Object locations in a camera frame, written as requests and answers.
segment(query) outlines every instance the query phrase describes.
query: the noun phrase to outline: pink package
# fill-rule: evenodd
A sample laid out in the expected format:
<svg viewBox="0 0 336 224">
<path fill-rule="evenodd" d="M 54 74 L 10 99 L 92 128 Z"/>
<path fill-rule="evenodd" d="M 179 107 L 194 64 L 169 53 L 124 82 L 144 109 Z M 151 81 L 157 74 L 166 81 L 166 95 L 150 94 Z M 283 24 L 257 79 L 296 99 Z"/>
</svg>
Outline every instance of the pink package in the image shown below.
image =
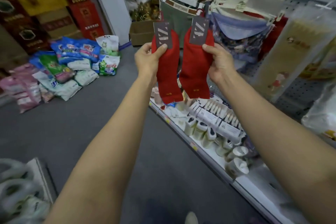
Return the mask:
<svg viewBox="0 0 336 224">
<path fill-rule="evenodd" d="M 12 76 L 3 78 L 0 87 L 11 97 L 16 99 L 20 113 L 24 113 L 39 105 L 41 94 L 37 82 L 27 82 L 22 84 Z"/>
</svg>

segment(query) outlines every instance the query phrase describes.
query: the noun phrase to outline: gray cardboard tag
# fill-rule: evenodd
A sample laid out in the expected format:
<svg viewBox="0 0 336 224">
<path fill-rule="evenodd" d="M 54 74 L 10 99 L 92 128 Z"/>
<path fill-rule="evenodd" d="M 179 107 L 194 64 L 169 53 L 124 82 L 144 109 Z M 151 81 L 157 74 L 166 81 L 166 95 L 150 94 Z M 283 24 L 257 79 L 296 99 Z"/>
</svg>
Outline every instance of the gray cardboard tag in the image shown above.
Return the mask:
<svg viewBox="0 0 336 224">
<path fill-rule="evenodd" d="M 173 39 L 171 38 L 171 26 L 169 22 L 153 22 L 156 47 L 166 44 L 168 49 L 173 48 Z"/>
<path fill-rule="evenodd" d="M 203 45 L 207 39 L 209 29 L 209 19 L 195 16 L 191 23 L 191 33 L 189 43 Z"/>
</svg>

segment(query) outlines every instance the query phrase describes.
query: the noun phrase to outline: gray floor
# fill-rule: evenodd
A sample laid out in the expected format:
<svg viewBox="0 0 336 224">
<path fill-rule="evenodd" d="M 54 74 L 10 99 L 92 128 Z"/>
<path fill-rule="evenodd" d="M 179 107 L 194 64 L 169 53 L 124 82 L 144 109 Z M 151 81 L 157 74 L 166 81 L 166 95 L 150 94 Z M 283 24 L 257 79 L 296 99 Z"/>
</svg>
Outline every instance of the gray floor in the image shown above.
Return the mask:
<svg viewBox="0 0 336 224">
<path fill-rule="evenodd" d="M 134 49 L 123 50 L 115 77 L 100 77 L 65 102 L 54 99 L 24 114 L 15 103 L 0 108 L 0 158 L 44 160 L 61 191 L 77 160 L 117 109 L 137 76 Z M 145 202 L 161 202 L 183 222 L 188 211 L 199 222 L 248 223 L 260 215 L 222 183 L 153 111 L 144 133 L 121 223 L 140 223 Z"/>
</svg>

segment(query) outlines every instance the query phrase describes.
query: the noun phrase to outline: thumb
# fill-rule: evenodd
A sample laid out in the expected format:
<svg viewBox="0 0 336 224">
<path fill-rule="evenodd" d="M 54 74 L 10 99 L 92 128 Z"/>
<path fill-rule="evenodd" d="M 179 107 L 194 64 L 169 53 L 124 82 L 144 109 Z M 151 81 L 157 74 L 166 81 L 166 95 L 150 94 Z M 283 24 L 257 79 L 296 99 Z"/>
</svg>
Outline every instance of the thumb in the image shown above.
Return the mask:
<svg viewBox="0 0 336 224">
<path fill-rule="evenodd" d="M 161 45 L 153 54 L 159 59 L 167 50 L 167 45 Z"/>
<path fill-rule="evenodd" d="M 209 45 L 202 45 L 202 48 L 204 51 L 208 52 L 208 53 L 211 53 L 213 55 L 213 57 L 218 57 L 218 56 L 221 56 L 223 53 L 217 49 L 216 47 L 213 47 L 213 46 L 209 46 Z"/>
</svg>

